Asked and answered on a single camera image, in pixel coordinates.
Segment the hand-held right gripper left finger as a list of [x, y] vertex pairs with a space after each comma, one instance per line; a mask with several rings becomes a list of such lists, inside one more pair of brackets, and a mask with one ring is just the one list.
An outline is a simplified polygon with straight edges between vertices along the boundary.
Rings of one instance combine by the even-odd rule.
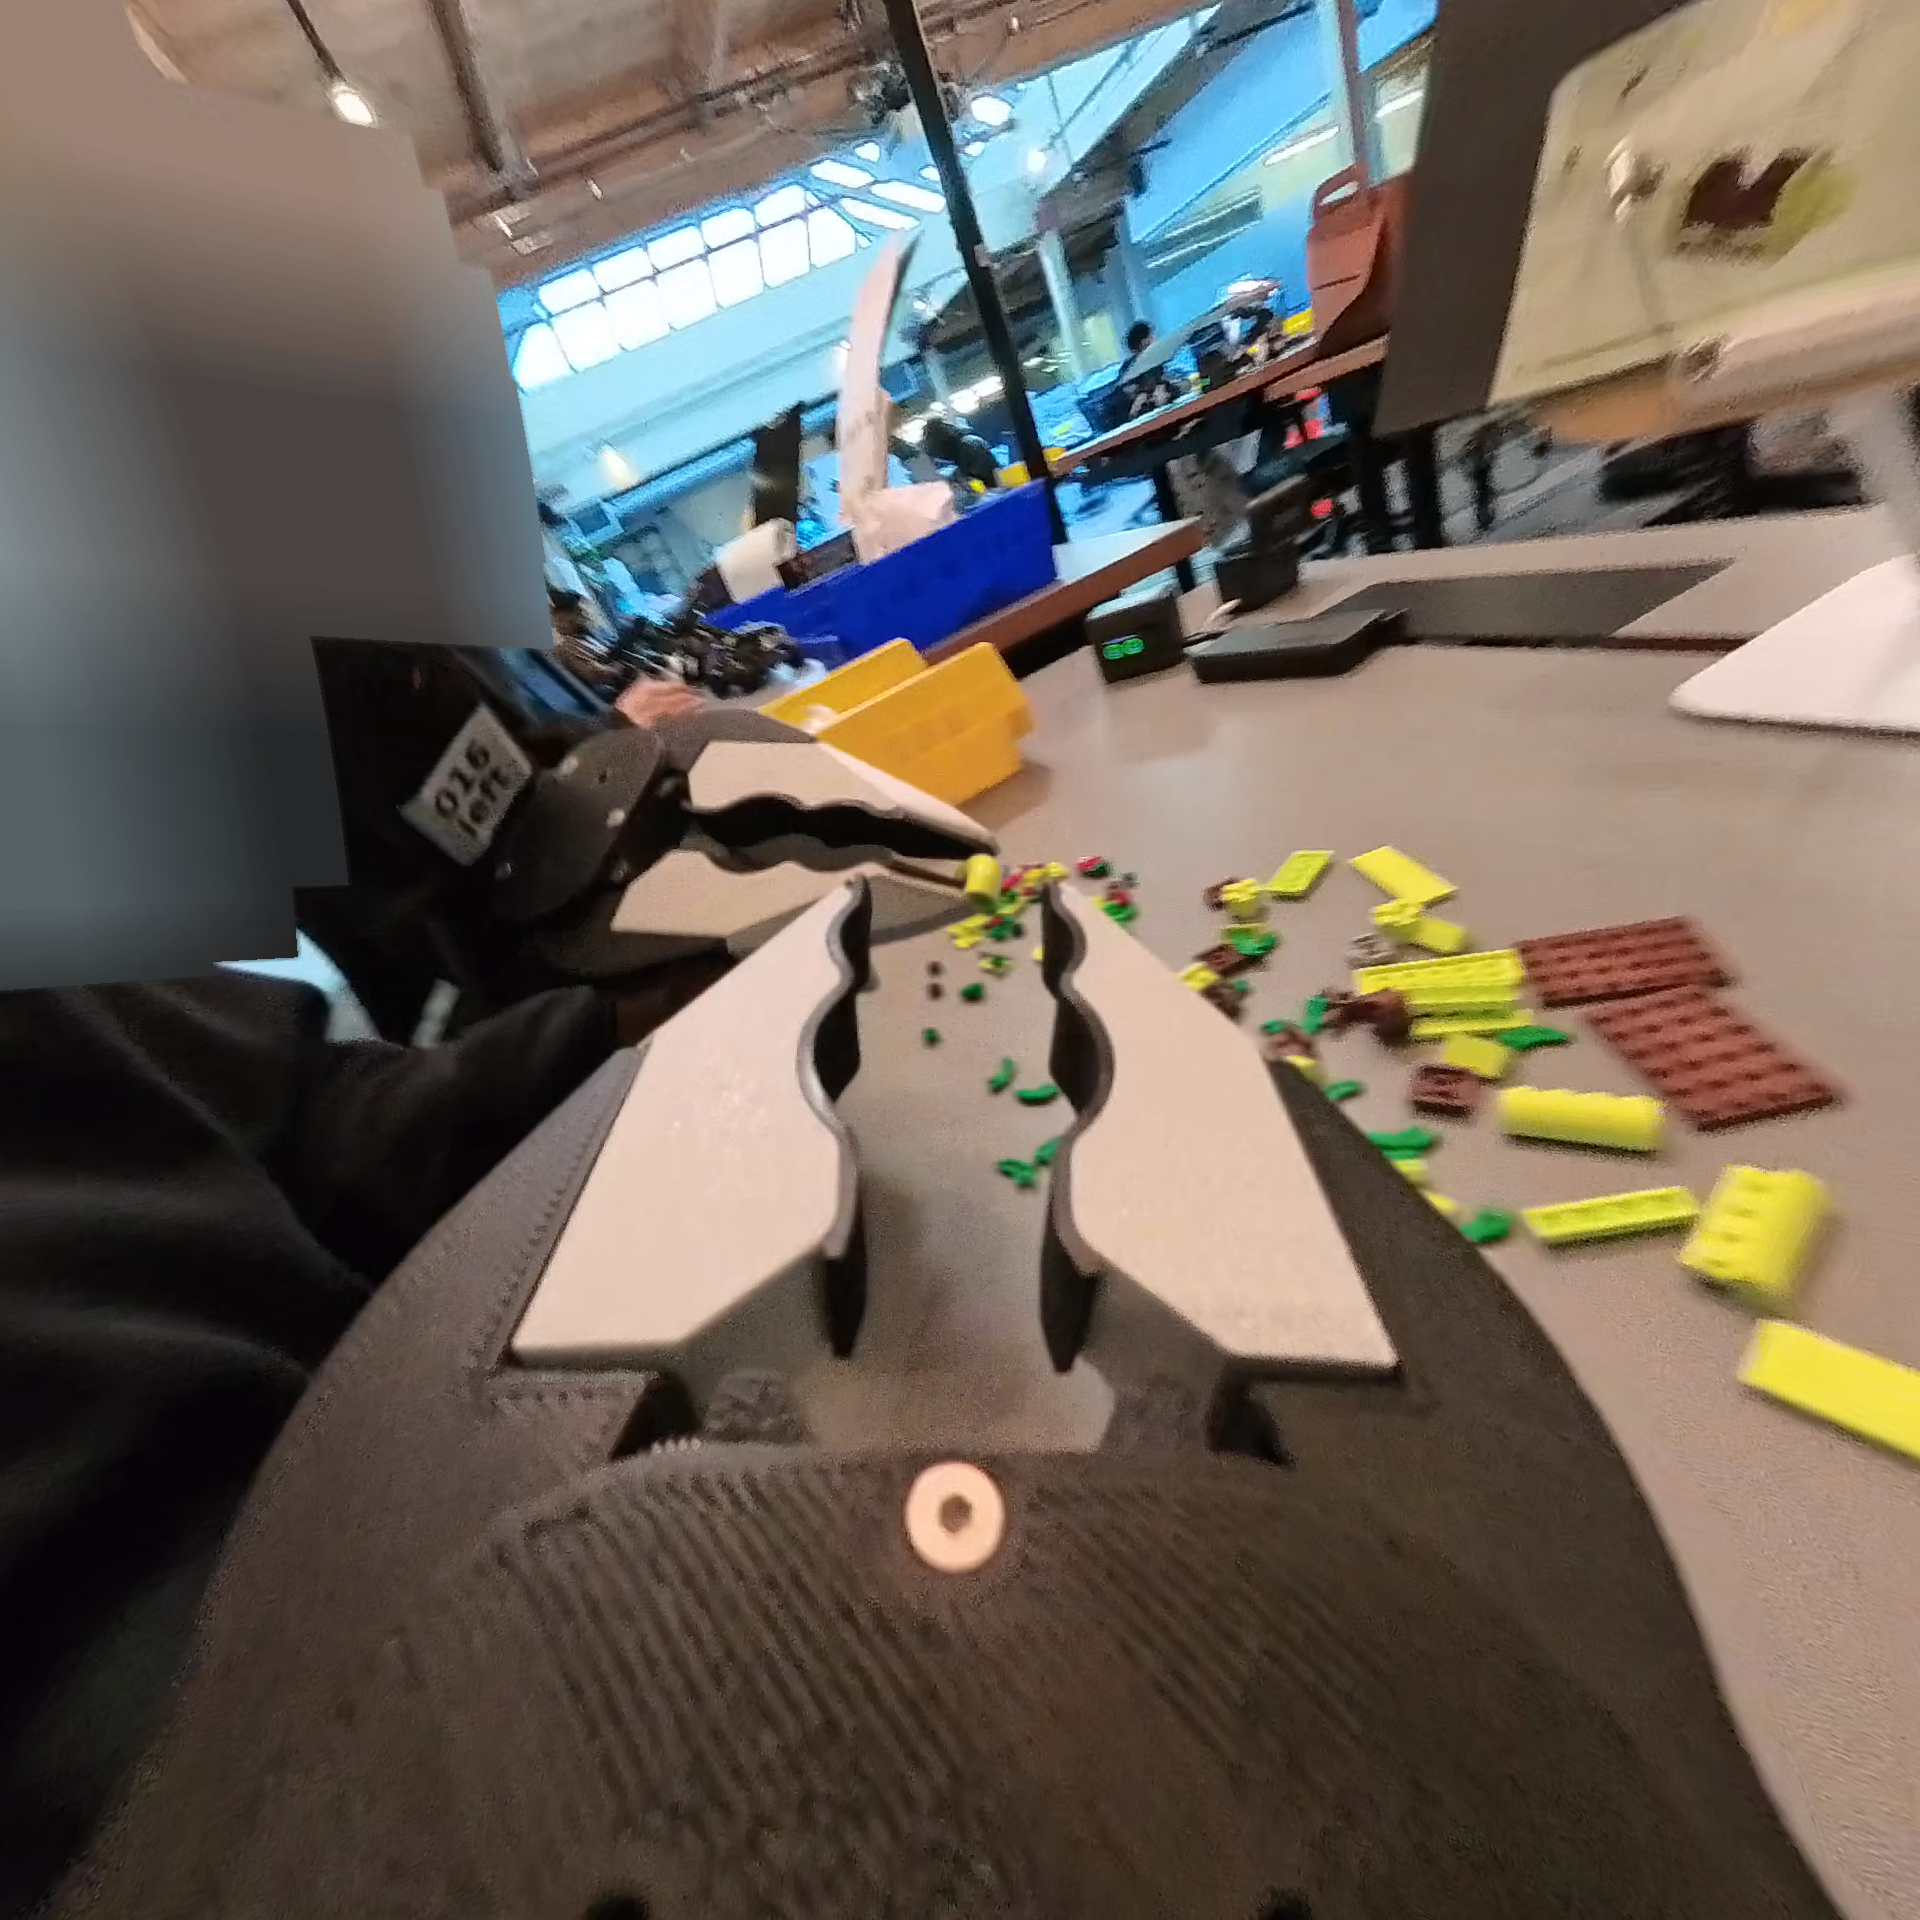
[[640, 1043], [511, 1333], [523, 1371], [804, 1371], [865, 1322], [860, 1080], [869, 880], [837, 880]]

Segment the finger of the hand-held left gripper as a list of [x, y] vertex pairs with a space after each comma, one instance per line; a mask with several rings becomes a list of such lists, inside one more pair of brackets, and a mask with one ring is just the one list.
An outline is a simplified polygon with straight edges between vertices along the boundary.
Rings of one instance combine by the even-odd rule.
[[769, 868], [732, 868], [719, 858], [658, 858], [621, 891], [617, 932], [755, 955], [759, 940], [777, 940], [786, 920], [797, 920], [813, 903], [837, 895], [848, 880], [869, 880], [879, 940], [909, 940], [967, 920], [967, 891], [952, 878], [909, 868], [909, 861], [860, 858], [848, 868], [804, 868], [780, 858]]
[[687, 845], [739, 861], [967, 861], [992, 858], [997, 831], [975, 811], [849, 759], [813, 735], [797, 742], [709, 742], [687, 772]]

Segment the white monitor stand base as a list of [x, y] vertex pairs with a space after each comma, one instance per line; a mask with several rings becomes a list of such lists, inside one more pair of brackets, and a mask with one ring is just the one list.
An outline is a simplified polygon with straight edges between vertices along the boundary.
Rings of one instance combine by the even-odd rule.
[[1494, 400], [1824, 417], [1904, 552], [1688, 684], [1681, 717], [1920, 732], [1920, 9], [1674, 9], [1551, 90]]

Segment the dark grey panel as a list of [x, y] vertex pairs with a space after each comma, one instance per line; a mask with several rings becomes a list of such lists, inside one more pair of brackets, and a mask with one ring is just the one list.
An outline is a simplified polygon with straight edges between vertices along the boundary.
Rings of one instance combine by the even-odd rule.
[[1405, 175], [1378, 435], [1494, 400], [1555, 85], [1674, 0], [1446, 0]]

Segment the black steel column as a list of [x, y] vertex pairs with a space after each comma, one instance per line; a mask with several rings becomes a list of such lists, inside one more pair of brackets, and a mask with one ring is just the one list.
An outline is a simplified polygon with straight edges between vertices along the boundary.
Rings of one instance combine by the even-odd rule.
[[1011, 409], [1016, 461], [1043, 485], [1051, 526], [1064, 540], [1043, 428], [1031, 417], [1027, 361], [1016, 361], [1016, 341], [1011, 341], [1011, 321], [1002, 321], [1002, 301], [997, 301], [992, 252], [988, 252], [977, 202], [975, 202], [975, 184], [967, 184], [967, 158], [959, 158], [959, 138], [952, 138], [947, 85], [931, 57], [931, 33], [923, 33], [916, 0], [885, 0], [885, 25], [898, 37], [898, 65], [902, 65], [909, 100], [923, 116], [931, 158], [944, 175], [947, 229], [952, 229], [952, 252], [959, 252], [959, 270], [967, 270], [967, 291], [975, 291], [975, 314], [977, 314], [988, 361], [997, 374], [997, 395]]

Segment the large brown studded plate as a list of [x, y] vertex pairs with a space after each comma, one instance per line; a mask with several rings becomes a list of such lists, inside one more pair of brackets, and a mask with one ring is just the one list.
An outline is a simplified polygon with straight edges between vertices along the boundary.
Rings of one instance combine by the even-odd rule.
[[1519, 959], [1525, 983], [1555, 1011], [1732, 983], [1732, 965], [1688, 916], [1538, 932], [1519, 940]]
[[1609, 996], [1587, 1031], [1696, 1135], [1835, 1110], [1835, 1080], [1707, 983]]

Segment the blue plastic crate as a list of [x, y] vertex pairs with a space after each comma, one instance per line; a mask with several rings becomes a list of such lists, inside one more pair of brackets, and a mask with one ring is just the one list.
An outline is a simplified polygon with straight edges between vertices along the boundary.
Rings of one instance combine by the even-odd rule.
[[916, 650], [1053, 584], [1051, 485], [988, 495], [952, 526], [797, 591], [719, 607], [709, 624], [780, 624], [797, 660], [849, 665], [889, 638]]

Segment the person's left forearm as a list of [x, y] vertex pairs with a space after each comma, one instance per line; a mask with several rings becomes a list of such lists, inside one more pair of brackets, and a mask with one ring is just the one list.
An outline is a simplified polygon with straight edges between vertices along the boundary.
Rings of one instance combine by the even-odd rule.
[[298, 1049], [293, 1177], [353, 1215], [440, 1215], [617, 1049], [617, 996], [587, 983], [519, 996], [447, 1043], [317, 1039]]

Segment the heap of small flower pieces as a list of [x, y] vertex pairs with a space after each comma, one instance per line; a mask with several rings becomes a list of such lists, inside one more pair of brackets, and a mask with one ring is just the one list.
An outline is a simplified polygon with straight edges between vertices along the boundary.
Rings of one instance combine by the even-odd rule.
[[977, 975], [1002, 975], [1011, 965], [1011, 947], [1027, 940], [1027, 927], [1043, 920], [1043, 903], [1066, 880], [1087, 891], [1092, 916], [1107, 916], [1112, 927], [1135, 927], [1142, 920], [1142, 878], [1135, 868], [1112, 868], [1107, 858], [1035, 858], [1035, 861], [1002, 861], [1002, 891], [997, 891], [997, 909], [992, 916], [975, 916], [975, 903], [959, 909], [959, 920], [947, 927], [947, 940], [959, 955], [977, 947]]

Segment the dark grey flat plate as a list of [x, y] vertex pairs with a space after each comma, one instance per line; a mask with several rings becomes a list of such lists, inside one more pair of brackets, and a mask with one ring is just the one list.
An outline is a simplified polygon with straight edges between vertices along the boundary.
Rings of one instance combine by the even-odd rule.
[[1440, 577], [1440, 584], [1378, 584], [1330, 617], [1380, 617], [1393, 638], [1430, 649], [1600, 649], [1600, 650], [1732, 650], [1745, 633], [1704, 624], [1681, 633], [1664, 617], [1720, 566], [1609, 566], [1609, 570], [1497, 570], [1497, 577]]

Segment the black box device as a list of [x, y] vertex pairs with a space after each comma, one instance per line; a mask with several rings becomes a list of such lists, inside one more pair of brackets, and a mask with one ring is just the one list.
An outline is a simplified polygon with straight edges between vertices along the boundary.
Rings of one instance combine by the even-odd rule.
[[1255, 617], [1297, 591], [1297, 542], [1313, 540], [1313, 479], [1291, 473], [1239, 505], [1219, 552], [1219, 603]]

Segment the black flat device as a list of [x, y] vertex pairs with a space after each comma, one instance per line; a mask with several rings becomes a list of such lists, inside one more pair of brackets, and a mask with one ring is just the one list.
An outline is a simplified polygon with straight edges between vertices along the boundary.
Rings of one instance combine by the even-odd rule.
[[1336, 607], [1313, 618], [1239, 618], [1186, 649], [1197, 684], [1341, 680], [1405, 638], [1402, 607]]

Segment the scatter of small brown bricks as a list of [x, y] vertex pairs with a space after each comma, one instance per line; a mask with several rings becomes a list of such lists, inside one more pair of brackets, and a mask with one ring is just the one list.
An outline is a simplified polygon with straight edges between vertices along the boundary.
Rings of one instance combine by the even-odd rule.
[[[1201, 990], [1219, 1011], [1250, 1020], [1250, 996], [1258, 983], [1258, 965], [1276, 965], [1276, 955], [1289, 947], [1276, 927], [1276, 903], [1306, 903], [1306, 880], [1291, 891], [1291, 878], [1323, 878], [1316, 868], [1283, 868], [1276, 891], [1255, 878], [1223, 878], [1201, 891], [1201, 903], [1223, 916], [1219, 940], [1186, 965], [1186, 983]], [[1268, 1061], [1291, 1061], [1306, 1066], [1330, 1099], [1341, 1099], [1348, 1088], [1323, 1075], [1323, 1043], [1336, 1031], [1369, 1031], [1378, 1043], [1417, 1043], [1417, 983], [1316, 983], [1297, 1020], [1283, 1011], [1258, 1022], [1258, 1057]], [[1485, 1075], [1475, 1075], [1464, 1061], [1419, 1061], [1405, 1075], [1405, 1110], [1417, 1113], [1446, 1113], [1464, 1117], [1485, 1099]]]

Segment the wooden edged table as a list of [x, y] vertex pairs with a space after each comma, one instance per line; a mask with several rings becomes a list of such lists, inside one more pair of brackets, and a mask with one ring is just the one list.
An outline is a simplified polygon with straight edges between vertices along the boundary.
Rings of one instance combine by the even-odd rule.
[[1053, 542], [1051, 552], [1053, 584], [1016, 597], [997, 617], [977, 617], [977, 618], [952, 624], [923, 660], [944, 665], [967, 649], [1016, 650], [1043, 633], [1064, 633], [1064, 624], [1087, 618], [1112, 597], [1191, 566], [1197, 552], [1201, 552], [1201, 518], [1171, 518], [1171, 526], [1107, 534], [1107, 540], [1087, 540], [1087, 542]]

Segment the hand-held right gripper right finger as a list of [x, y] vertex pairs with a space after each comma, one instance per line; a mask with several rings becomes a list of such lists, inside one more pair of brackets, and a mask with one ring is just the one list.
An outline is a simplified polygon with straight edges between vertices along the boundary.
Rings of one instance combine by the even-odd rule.
[[1268, 1066], [1201, 990], [1066, 880], [1043, 891], [1043, 1350], [1101, 1376], [1393, 1376], [1393, 1338]]

